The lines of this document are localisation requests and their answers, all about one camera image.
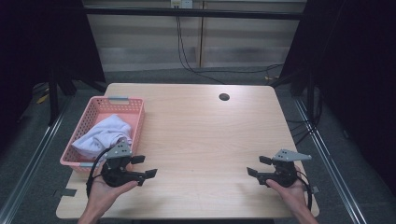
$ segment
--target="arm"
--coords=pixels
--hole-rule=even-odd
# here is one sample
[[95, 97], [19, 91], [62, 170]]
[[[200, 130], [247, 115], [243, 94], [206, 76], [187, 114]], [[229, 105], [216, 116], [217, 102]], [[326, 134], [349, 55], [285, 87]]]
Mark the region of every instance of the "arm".
[[306, 206], [303, 183], [300, 180], [297, 180], [288, 188], [283, 188], [272, 179], [268, 179], [266, 183], [279, 193], [286, 206], [300, 223], [318, 223]]
[[[95, 175], [100, 174], [102, 165], [96, 170]], [[136, 181], [128, 182], [120, 187], [110, 187], [101, 176], [97, 176], [93, 180], [90, 198], [84, 213], [78, 220], [78, 224], [96, 223], [99, 218], [113, 205], [116, 199], [134, 187], [137, 186]]]

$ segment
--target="wall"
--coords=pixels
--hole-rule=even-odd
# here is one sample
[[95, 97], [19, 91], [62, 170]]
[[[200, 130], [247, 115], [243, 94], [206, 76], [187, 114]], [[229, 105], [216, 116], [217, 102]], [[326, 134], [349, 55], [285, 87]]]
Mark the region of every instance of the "wall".
[[[86, 6], [170, 7], [170, 1], [85, 0]], [[305, 1], [193, 1], [193, 8], [302, 12]], [[89, 15], [105, 72], [182, 67], [175, 17]], [[180, 18], [191, 67], [283, 63], [297, 21]]]

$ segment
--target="table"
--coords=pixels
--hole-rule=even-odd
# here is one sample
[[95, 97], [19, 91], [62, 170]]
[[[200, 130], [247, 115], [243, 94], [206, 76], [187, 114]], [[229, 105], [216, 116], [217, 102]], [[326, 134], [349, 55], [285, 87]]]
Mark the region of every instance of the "table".
[[[227, 93], [228, 101], [219, 95]], [[296, 150], [273, 88], [264, 86], [110, 84], [106, 96], [145, 101], [136, 171], [158, 168], [155, 178], [117, 199], [104, 217], [129, 219], [278, 218], [291, 214], [277, 193], [260, 186], [247, 167], [273, 172], [259, 156]], [[79, 218], [87, 174], [73, 172], [56, 214]], [[313, 200], [312, 211], [318, 215]]]

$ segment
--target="pink basket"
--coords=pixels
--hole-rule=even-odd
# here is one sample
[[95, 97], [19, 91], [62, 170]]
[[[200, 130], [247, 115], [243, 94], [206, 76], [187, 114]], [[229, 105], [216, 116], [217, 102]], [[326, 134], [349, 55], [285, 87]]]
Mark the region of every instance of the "pink basket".
[[70, 166], [76, 172], [88, 173], [92, 168], [94, 158], [81, 156], [73, 148], [72, 143], [87, 133], [95, 124], [113, 114], [117, 114], [120, 119], [131, 125], [131, 150], [133, 155], [135, 155], [145, 115], [143, 100], [126, 97], [94, 96], [88, 102], [77, 128], [64, 150], [61, 164]]

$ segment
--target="white cloth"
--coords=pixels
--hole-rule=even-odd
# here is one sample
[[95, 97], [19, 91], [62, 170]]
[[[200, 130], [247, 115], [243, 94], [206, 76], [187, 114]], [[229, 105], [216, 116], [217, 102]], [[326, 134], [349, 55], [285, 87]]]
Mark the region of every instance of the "white cloth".
[[119, 141], [124, 140], [131, 145], [131, 130], [128, 123], [117, 115], [111, 115], [94, 125], [72, 146], [79, 154], [87, 158], [95, 158], [106, 148], [114, 147]]

